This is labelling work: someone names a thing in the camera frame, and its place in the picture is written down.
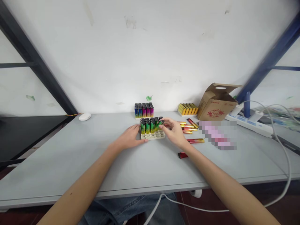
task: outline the left hand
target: left hand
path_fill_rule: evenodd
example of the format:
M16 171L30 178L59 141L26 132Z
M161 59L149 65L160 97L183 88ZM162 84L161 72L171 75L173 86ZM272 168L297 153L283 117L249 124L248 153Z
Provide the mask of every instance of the left hand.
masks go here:
M127 128L120 137L117 138L112 144L115 145L120 150L124 150L127 148L132 148L148 142L148 139L137 140L136 136L140 129L140 125L133 125Z

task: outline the floor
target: floor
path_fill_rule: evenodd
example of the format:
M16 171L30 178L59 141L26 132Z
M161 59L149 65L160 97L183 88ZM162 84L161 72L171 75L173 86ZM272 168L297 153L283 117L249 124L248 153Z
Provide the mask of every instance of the floor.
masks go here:
M0 172L0 180L12 171L14 167L8 167ZM262 203L267 203L278 196L282 190L284 182L278 183L277 188L268 190L269 184L263 185L247 185L246 188L251 191ZM281 223L281 225L299 225L300 224L300 182L295 181L282 200L276 204L269 206L268 210ZM222 210L226 209L223 203L215 195L211 189L203 190L200 198L195 198L189 192L177 192L177 200L187 205L197 208ZM10 209L7 212L0 213L0 225L35 225L45 215L51 206L27 207ZM181 215L186 225L194 224L230 224L236 225L239 222L230 212L211 213L195 210L183 205L179 205ZM140 225L145 222L146 218L143 214L139 214L131 218L127 225Z

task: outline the white mouse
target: white mouse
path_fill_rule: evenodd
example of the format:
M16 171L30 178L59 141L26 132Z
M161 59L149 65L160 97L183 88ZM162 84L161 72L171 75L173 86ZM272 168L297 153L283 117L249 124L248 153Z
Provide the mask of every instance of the white mouse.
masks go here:
M79 117L80 121L86 121L88 120L92 115L90 113L84 113Z

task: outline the red lighter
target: red lighter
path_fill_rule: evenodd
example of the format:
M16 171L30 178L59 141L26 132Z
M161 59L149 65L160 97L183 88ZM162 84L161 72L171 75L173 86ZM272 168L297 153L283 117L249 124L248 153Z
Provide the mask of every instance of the red lighter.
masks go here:
M188 157L188 155L184 152L180 152L180 153L178 153L178 157L179 158L186 158L186 157Z

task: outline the jeans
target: jeans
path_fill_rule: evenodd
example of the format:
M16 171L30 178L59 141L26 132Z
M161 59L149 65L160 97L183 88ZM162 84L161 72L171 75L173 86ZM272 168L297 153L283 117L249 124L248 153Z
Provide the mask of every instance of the jeans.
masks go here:
M79 225L122 225L125 220L129 220L140 213L145 213L146 218L148 218L159 196L159 194L154 194L94 200ZM167 196L177 201L175 193L167 194ZM167 200L164 196L162 196L160 204L149 222L149 225L157 224L184 225L178 205Z

